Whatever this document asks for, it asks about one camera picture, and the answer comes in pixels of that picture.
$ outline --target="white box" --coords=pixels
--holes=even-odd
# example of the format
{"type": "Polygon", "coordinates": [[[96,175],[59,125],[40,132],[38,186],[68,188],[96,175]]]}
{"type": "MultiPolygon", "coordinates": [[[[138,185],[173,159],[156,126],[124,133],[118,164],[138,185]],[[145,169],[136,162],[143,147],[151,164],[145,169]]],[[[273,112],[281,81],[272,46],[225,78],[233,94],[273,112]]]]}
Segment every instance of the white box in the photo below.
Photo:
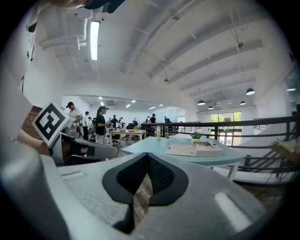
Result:
{"type": "Polygon", "coordinates": [[[223,155],[223,150],[211,142],[196,143],[196,157],[220,157],[223,155]]]}

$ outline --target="small green plant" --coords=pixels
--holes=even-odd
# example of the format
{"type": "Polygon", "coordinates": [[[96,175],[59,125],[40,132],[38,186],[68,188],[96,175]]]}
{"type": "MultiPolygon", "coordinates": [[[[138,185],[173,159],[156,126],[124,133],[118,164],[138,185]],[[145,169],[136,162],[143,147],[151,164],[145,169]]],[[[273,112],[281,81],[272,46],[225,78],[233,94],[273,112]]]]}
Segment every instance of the small green plant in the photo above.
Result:
{"type": "Polygon", "coordinates": [[[194,133],[191,134],[192,138],[194,138],[194,139],[199,139],[202,135],[203,134],[200,134],[198,132],[194,132],[194,133]]]}

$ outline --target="brick wall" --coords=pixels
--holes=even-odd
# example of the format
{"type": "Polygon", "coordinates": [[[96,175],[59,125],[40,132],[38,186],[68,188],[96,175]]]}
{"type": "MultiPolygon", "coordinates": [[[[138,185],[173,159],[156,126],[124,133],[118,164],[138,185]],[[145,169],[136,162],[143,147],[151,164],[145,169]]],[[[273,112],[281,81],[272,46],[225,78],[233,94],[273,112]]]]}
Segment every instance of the brick wall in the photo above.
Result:
{"type": "Polygon", "coordinates": [[[23,126],[21,127],[21,129],[25,133],[27,133],[28,135],[30,135],[34,138],[40,139],[40,140],[42,140],[42,138],[38,135],[37,131],[34,129],[34,127],[32,125],[32,121],[36,118],[36,116],[38,115],[38,113],[41,110],[42,110],[42,108],[33,106],[32,110],[28,114],[25,122],[23,123],[23,126]]]}

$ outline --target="black shirt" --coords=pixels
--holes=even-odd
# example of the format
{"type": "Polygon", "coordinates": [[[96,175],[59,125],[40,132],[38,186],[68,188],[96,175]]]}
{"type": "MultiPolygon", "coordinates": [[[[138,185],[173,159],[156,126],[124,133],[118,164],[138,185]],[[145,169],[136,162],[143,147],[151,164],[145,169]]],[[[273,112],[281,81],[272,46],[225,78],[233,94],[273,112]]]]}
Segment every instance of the black shirt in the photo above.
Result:
{"type": "Polygon", "coordinates": [[[112,124],[114,125],[114,126],[116,126],[116,123],[118,122],[118,120],[116,119],[116,118],[113,118],[112,119],[112,124]]]}
{"type": "Polygon", "coordinates": [[[101,114],[99,114],[96,117],[96,134],[104,135],[105,134],[105,126],[104,127],[98,127],[99,123],[105,124],[105,118],[101,114]]]}
{"type": "Polygon", "coordinates": [[[156,123],[156,118],[155,117],[150,117],[150,122],[151,123],[156,123]]]}

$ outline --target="potted plant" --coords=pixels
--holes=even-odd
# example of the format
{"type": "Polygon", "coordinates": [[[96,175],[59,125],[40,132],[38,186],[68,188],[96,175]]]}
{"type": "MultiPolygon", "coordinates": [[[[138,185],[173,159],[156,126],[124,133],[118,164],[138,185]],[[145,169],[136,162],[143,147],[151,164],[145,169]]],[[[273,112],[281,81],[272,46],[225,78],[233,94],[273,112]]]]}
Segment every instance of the potted plant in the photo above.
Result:
{"type": "Polygon", "coordinates": [[[202,136],[203,134],[200,134],[200,133],[198,133],[198,132],[194,132],[194,133],[192,133],[191,134],[191,136],[192,136],[192,144],[196,144],[196,142],[201,142],[201,136],[202,136]]]}

